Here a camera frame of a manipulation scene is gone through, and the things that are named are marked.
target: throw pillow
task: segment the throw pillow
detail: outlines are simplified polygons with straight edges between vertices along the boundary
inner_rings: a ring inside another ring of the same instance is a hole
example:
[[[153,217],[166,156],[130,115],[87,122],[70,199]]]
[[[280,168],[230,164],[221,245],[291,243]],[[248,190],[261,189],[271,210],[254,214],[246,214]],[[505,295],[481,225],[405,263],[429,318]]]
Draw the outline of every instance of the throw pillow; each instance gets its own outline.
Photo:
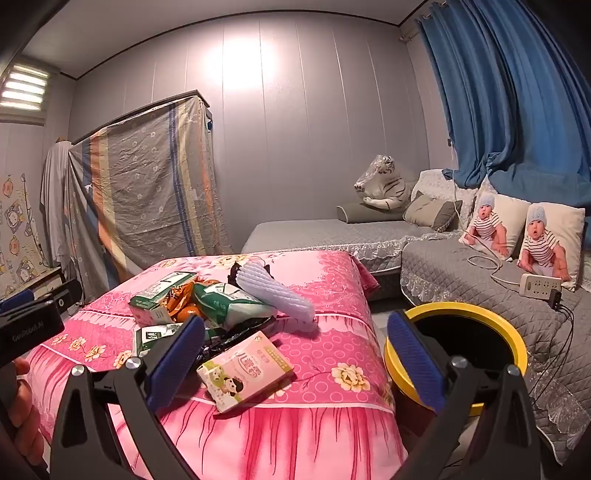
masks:
[[[487,190],[479,192],[474,215],[466,229],[473,236],[464,233],[460,243],[489,253],[482,245],[485,244],[501,260],[509,258],[523,231],[529,206],[525,200]]]
[[[462,201],[446,202],[433,199],[417,191],[415,199],[404,212],[403,218],[418,226],[429,226],[436,232],[444,232],[462,208]]]
[[[579,274],[584,208],[533,203],[527,211],[518,265],[529,273],[560,277],[574,290]]]
[[[448,200],[450,202],[454,201],[454,199],[461,200],[460,224],[467,225],[470,221],[478,189],[461,189],[454,184],[453,180],[446,179],[440,168],[436,168],[434,170],[424,170],[420,173],[418,182],[411,193],[411,201],[417,197],[418,191],[434,199]]]

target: bed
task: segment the bed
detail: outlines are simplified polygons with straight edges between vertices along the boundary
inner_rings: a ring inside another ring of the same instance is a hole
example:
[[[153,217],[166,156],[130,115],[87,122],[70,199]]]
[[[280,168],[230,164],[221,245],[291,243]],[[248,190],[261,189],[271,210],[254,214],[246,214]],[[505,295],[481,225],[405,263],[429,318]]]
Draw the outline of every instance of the bed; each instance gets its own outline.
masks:
[[[347,252],[257,257],[270,263],[277,280],[316,307],[314,323],[281,314],[265,331],[293,363],[295,380],[261,394],[249,408],[221,416],[191,375],[173,405],[158,413],[165,430],[202,479],[390,479],[407,453],[365,299],[377,282]],[[133,294],[173,271],[225,280],[235,261],[248,258],[161,261],[78,312],[62,334],[36,347],[28,357],[28,380],[46,439],[51,443],[61,394],[74,365],[100,371],[120,367],[130,356],[137,328],[127,307]],[[345,380],[339,383],[336,378]],[[368,390],[359,387],[365,380]],[[120,409],[112,407],[111,413],[135,473],[149,478]]]
[[[581,288],[574,293],[563,289],[562,303],[575,316],[573,342],[558,374],[552,378],[552,368],[538,381],[565,343],[570,323],[546,302],[521,297],[518,287],[499,284],[491,279],[489,270],[470,265],[467,258],[474,254],[456,239],[407,245],[402,253],[402,292],[417,305],[430,301],[479,305],[501,315],[519,331],[528,349],[525,380],[528,389],[533,388],[531,396],[537,399],[536,424],[562,462],[591,420],[591,294]],[[516,265],[505,263],[497,276],[519,282],[522,273]]]
[[[345,251],[379,277],[380,297],[400,292],[400,254],[409,243],[447,238],[429,227],[398,220],[393,222],[344,223],[341,220],[286,220],[260,223],[252,231],[242,253],[299,250]]]

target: human hand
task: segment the human hand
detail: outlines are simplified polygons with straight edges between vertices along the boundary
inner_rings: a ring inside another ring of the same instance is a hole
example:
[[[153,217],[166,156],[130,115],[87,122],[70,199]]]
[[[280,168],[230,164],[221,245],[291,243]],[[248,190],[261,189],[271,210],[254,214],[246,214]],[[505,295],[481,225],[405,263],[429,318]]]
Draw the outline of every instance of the human hand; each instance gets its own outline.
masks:
[[[24,358],[14,361],[17,375],[26,375],[31,365]],[[43,436],[39,432],[41,414],[33,406],[33,392],[26,380],[17,380],[18,391],[8,409],[8,417],[18,429],[14,445],[19,453],[27,458],[31,465],[39,465],[43,460]]]

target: pink bedspread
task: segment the pink bedspread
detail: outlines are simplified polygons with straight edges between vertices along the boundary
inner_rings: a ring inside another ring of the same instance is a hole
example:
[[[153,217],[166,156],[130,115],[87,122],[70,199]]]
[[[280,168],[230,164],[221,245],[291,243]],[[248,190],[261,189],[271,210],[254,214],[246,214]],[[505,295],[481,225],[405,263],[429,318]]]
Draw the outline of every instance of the pink bedspread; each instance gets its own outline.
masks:
[[[158,416],[179,451],[204,480],[390,479],[406,458],[394,402],[364,291],[375,279],[345,252],[259,254],[273,276],[310,299],[314,323],[280,316],[265,333],[294,365],[292,383],[279,385],[223,416],[189,377],[173,405]],[[66,322],[66,330],[35,348],[28,380],[51,440],[67,376],[76,364],[97,371],[121,366],[138,328],[127,303],[173,271],[226,281],[231,257],[161,261],[103,295]],[[150,475],[112,409],[135,473]]]

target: gray cloth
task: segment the gray cloth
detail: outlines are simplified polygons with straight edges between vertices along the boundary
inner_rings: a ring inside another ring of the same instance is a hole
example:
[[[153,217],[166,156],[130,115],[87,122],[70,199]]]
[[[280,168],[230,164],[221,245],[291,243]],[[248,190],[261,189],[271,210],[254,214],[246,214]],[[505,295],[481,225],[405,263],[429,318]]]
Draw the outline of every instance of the gray cloth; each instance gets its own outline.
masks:
[[[364,203],[344,203],[336,208],[336,216],[345,223],[392,222],[402,220],[404,208],[382,210]]]
[[[417,196],[404,212],[407,222],[419,226],[429,226],[436,232],[444,232],[462,208],[462,201],[447,202],[433,199],[417,191]]]
[[[72,147],[67,188],[85,301],[165,258],[232,252],[199,97],[154,107]]]
[[[491,279],[490,271],[470,265],[467,259],[474,253],[456,239],[407,245],[402,253],[402,291],[415,303],[462,301],[478,305],[517,329],[528,349],[525,380],[529,390],[543,374],[531,393],[533,399],[541,395],[535,403],[537,426],[563,462],[591,420],[591,294],[563,289],[562,303],[574,311],[574,337],[566,362],[552,379],[557,368],[543,372],[564,345],[570,322],[546,302],[521,297],[513,290],[517,286],[501,285]],[[516,265],[506,263],[496,276],[519,282],[522,273]],[[563,356],[555,365],[562,363]]]
[[[54,144],[47,153],[41,181],[41,205],[45,216],[50,265],[68,271],[71,262],[64,219],[64,192],[68,164],[68,141]]]
[[[400,253],[407,243],[449,235],[404,221],[348,224],[337,219],[288,220],[257,225],[242,253],[342,250],[371,273],[380,274],[400,267]]]

